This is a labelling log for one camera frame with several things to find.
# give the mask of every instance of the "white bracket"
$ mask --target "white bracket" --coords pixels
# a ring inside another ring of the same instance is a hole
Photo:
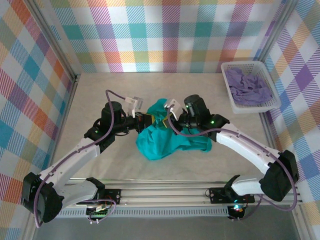
[[[173,114],[175,120],[179,120],[181,114],[184,113],[183,108],[181,107],[180,103],[176,101],[174,98],[169,98],[163,105],[165,109],[168,109],[171,105],[174,105],[170,108],[170,113]]]

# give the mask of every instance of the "purple cloth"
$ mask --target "purple cloth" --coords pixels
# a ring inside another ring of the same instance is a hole
[[[265,81],[252,74],[244,75],[239,68],[225,71],[234,102],[241,105],[259,105],[272,98]]]

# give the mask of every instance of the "black joint housing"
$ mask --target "black joint housing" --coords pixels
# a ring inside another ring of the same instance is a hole
[[[105,185],[94,177],[88,177],[86,181],[93,183],[98,189],[94,199],[102,199],[105,196]]]
[[[40,175],[30,172],[23,179],[21,204],[34,213],[34,202],[36,192],[43,180]],[[53,188],[53,183],[45,183],[40,190],[37,213],[39,221],[48,223],[53,220],[62,209],[63,196],[59,196]]]
[[[279,155],[278,159],[289,171],[293,182],[296,183],[299,180],[299,173],[295,155],[288,150]],[[269,169],[259,183],[265,195],[277,202],[281,202],[292,188],[287,174],[276,161],[269,164]]]

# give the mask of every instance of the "metal frame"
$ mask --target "metal frame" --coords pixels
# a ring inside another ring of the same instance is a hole
[[[45,17],[43,16],[41,10],[39,9],[38,5],[35,3],[34,0],[23,0],[27,8],[29,9],[31,15],[35,19],[36,23],[39,25],[41,32],[47,39],[49,45],[51,46],[53,52],[56,54],[58,60],[60,61],[61,65],[63,66],[66,74],[73,82],[76,81],[76,74],[73,71],[66,55],[64,54],[63,50],[61,49],[57,39],[52,32],[50,26],[48,25]]]
[[[78,184],[83,178],[71,178],[68,184]],[[230,206],[227,203],[211,204],[205,196],[208,188],[222,188],[226,182],[221,181],[166,181],[166,180],[103,180],[108,189],[121,189],[121,201],[118,207],[210,207]],[[283,201],[276,202],[279,205],[291,205],[293,203],[293,191],[291,190]],[[302,202],[298,193],[298,204]],[[73,205],[72,208],[84,207]]]
[[[258,61],[261,61],[263,63],[266,61],[271,49],[273,48],[276,41],[278,40],[282,30],[285,27],[285,24],[287,23],[289,17],[291,16],[292,12],[294,11],[298,1],[299,0],[287,0],[282,13],[280,14],[278,20],[276,21],[276,23],[272,29],[272,32],[271,32],[263,50],[261,51],[261,53],[257,59]]]
[[[61,139],[61,135],[62,135],[61,133],[65,128],[67,117],[68,117],[68,114],[69,114],[69,111],[71,108],[71,104],[74,100],[76,89],[78,86],[78,79],[79,79],[78,77],[75,77],[75,80],[74,80],[73,85],[71,87],[70,97],[69,97],[68,103],[65,108],[64,116],[63,116],[63,119],[61,122],[61,127],[57,133],[57,140],[56,140],[55,145],[53,147],[53,153],[52,153],[51,158],[49,160],[49,165],[52,163],[52,160],[54,159],[56,149],[57,149],[56,146],[59,143],[59,141]],[[36,224],[35,224],[34,215],[28,212],[28,215],[25,217],[25,220],[22,221],[22,223],[25,223],[25,224],[21,227],[21,234],[19,236],[19,240],[33,239],[33,236],[36,231]]]

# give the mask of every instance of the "plaid wall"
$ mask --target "plaid wall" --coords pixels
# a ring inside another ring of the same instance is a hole
[[[259,55],[286,0],[37,2],[78,72],[214,73]]]
[[[22,181],[53,153],[71,80],[22,0],[0,0],[0,240],[18,238]]]
[[[282,106],[268,113],[280,150],[295,152],[298,188],[320,239],[320,0],[300,0],[266,60]]]

